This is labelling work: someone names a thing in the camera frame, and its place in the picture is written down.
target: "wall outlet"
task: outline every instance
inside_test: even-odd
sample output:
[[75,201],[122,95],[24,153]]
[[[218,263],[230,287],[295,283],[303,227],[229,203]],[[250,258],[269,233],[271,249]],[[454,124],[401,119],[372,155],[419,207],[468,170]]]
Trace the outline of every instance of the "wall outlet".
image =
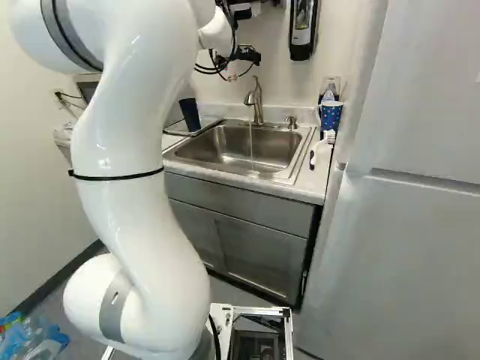
[[63,101],[62,97],[58,95],[59,92],[64,92],[62,88],[53,88],[50,93],[53,96],[53,100],[55,101],[55,105],[57,109],[61,110],[67,107],[68,105]]

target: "faucet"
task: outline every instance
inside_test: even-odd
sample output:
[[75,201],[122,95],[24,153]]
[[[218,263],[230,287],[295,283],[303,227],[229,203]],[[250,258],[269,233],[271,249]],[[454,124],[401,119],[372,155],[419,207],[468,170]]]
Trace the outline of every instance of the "faucet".
[[255,125],[263,125],[262,87],[258,81],[258,76],[253,75],[252,77],[255,79],[255,88],[247,93],[243,104],[248,107],[253,106],[253,109],[255,110],[253,123]]
[[288,128],[288,130],[297,130],[299,128],[299,126],[297,125],[296,116],[288,115],[285,118],[285,122],[288,122],[288,125],[286,126]]

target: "soap dispenser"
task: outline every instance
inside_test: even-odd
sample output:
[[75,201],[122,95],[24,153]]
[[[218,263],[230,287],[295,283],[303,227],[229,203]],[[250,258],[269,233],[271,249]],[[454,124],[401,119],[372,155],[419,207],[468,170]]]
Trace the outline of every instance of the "soap dispenser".
[[291,0],[290,3],[290,58],[300,62],[315,52],[318,38],[321,0]]

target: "refrigerator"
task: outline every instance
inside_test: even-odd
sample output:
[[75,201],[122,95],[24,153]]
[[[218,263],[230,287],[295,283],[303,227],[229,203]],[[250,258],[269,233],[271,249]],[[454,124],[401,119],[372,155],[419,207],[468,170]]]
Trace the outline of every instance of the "refrigerator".
[[480,359],[480,1],[370,0],[295,343]]

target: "wall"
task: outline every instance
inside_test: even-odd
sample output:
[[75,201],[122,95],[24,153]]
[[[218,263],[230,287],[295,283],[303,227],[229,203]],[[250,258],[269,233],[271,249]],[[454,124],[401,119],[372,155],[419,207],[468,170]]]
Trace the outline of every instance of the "wall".
[[36,65],[20,50],[0,7],[0,316],[96,239],[53,127],[68,114],[50,89],[70,89],[66,76]]
[[[262,14],[241,21],[238,30],[240,44],[252,44],[262,53],[260,67],[231,83],[217,75],[195,73],[192,83],[197,98],[206,103],[241,103],[253,85],[251,75],[256,74],[262,85],[264,104],[315,105],[323,77],[337,75],[345,81],[350,76],[358,14],[366,1],[323,0],[315,55],[300,62],[290,61],[289,11],[263,5]],[[202,51],[197,62],[210,65],[208,53]],[[246,61],[236,61],[229,66],[228,73],[240,74],[248,65]]]

